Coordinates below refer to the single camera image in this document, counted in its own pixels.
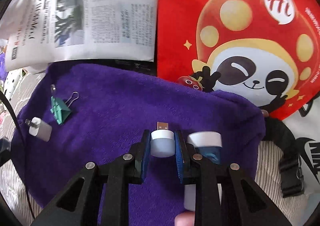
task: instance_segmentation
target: purple fleece blanket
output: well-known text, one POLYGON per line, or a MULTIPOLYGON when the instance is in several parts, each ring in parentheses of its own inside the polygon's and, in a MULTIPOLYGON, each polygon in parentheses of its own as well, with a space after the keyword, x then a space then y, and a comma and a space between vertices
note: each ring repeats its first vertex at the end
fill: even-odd
MULTIPOLYGON (((157 121, 168 122, 170 130, 181 129, 185 137, 197 131, 219 132, 222 164, 238 163, 252 178, 258 144, 265 134, 261 111, 236 94, 209 94, 132 71, 73 62, 49 67, 18 119, 27 142, 26 178, 16 132, 12 161, 42 207, 87 162, 104 164, 126 153, 140 141, 144 129, 156 129, 157 121), (74 91, 80 95, 63 125, 50 113, 51 84, 63 100, 74 91), (23 122, 35 116, 52 126, 49 142, 28 134, 23 122)), ((184 210, 183 191, 174 157, 151 157, 144 184, 130 186, 130 225, 173 225, 184 210)))

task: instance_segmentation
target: nike swoosh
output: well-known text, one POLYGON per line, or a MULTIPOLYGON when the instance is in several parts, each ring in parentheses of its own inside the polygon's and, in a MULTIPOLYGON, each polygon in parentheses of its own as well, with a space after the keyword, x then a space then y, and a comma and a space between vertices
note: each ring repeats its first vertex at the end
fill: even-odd
POLYGON ((309 141, 315 141, 315 140, 309 139, 309 138, 297 138, 296 139, 297 148, 300 153, 300 156, 303 158, 304 162, 307 164, 307 166, 309 167, 309 169, 311 170, 311 172, 313 173, 313 175, 315 176, 316 180, 319 183, 319 180, 317 177, 317 171, 314 169, 314 167, 313 167, 313 165, 312 165, 312 163, 311 163, 311 161, 310 161, 310 159, 304 149, 305 144, 309 141))

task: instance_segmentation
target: cartoon panda face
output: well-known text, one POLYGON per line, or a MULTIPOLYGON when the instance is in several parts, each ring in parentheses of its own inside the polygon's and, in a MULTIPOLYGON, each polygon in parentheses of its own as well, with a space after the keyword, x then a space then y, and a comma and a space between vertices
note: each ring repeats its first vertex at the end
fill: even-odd
POLYGON ((221 73, 214 90, 239 94, 256 106, 283 96, 294 83, 294 72, 281 58, 257 48, 233 47, 215 58, 211 74, 221 73))

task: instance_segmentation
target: striped fabric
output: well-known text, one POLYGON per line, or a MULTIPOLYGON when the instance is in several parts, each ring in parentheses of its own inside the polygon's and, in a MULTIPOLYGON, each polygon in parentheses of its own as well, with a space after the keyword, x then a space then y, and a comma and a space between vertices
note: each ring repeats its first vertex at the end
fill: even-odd
MULTIPOLYGON (((11 104, 16 114, 28 102, 34 88, 44 77, 44 74, 27 74, 16 92, 12 96, 11 104)), ((15 126, 9 113, 6 114, 0 128, 0 136, 12 139, 15 126)), ((307 195, 289 197, 283 199, 280 190, 280 174, 278 163, 282 151, 272 142, 261 142, 258 151, 258 165, 255 181, 268 194, 271 200, 280 208, 293 226, 297 226, 308 202, 307 195)), ((0 168, 0 191, 22 225, 27 226, 32 222, 31 213, 25 194, 24 185, 19 178, 11 160, 0 168)), ((35 216, 41 212, 41 208, 30 196, 31 205, 35 216)))

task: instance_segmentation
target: panda smile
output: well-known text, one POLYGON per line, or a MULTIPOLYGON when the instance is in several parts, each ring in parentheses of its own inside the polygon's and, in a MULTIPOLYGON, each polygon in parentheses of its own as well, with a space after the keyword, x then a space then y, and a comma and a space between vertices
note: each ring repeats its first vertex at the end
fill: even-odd
POLYGON ((260 90, 260 89, 263 89, 264 87, 261 87, 261 88, 255 88, 256 84, 254 84, 253 87, 249 87, 247 86, 245 83, 242 83, 245 87, 249 88, 249 89, 253 89, 253 90, 260 90))

